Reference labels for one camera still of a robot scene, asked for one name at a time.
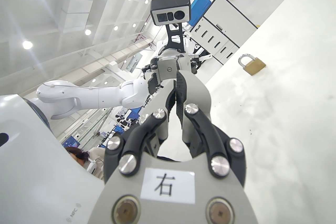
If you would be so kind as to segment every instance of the ceiling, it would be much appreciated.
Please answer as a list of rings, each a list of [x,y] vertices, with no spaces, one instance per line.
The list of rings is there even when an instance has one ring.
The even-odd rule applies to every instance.
[[[0,0],[0,6],[0,94],[25,92],[144,40],[150,21],[150,0]],[[24,40],[33,43],[30,50]]]

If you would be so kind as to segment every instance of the brass padlock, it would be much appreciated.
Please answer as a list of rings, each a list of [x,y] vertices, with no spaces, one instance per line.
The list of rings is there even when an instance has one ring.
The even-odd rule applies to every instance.
[[[248,64],[244,65],[241,61],[243,57],[250,57],[252,61],[250,61]],[[266,67],[266,64],[263,63],[259,58],[251,56],[250,54],[244,54],[239,57],[238,63],[242,68],[248,72],[251,76],[254,74],[257,74],[261,69]]]

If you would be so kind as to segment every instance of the label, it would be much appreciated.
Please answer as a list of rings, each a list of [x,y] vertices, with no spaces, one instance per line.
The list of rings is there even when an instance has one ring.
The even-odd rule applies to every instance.
[[[195,204],[195,173],[147,167],[140,198]]]

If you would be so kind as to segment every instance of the table surface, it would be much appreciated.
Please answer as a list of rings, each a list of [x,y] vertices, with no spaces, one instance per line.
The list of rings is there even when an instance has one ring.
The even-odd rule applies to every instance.
[[[335,223],[335,21],[336,0],[284,0],[207,83],[212,122],[245,145],[259,224]],[[245,53],[267,67],[250,76]]]

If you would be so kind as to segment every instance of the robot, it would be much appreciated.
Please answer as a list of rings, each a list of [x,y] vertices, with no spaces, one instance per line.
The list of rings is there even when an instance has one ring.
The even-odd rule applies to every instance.
[[[37,99],[0,97],[3,223],[257,224],[243,189],[244,146],[211,123],[209,91],[183,48],[181,23],[190,13],[190,0],[152,0],[152,18],[166,25],[168,44],[143,68],[143,77],[121,88],[51,81],[38,88]],[[172,23],[178,29],[171,30]],[[50,131],[48,119],[77,110],[139,107],[164,80],[139,124],[108,141],[104,182],[77,164]],[[193,158],[187,162],[157,157],[175,104]]]

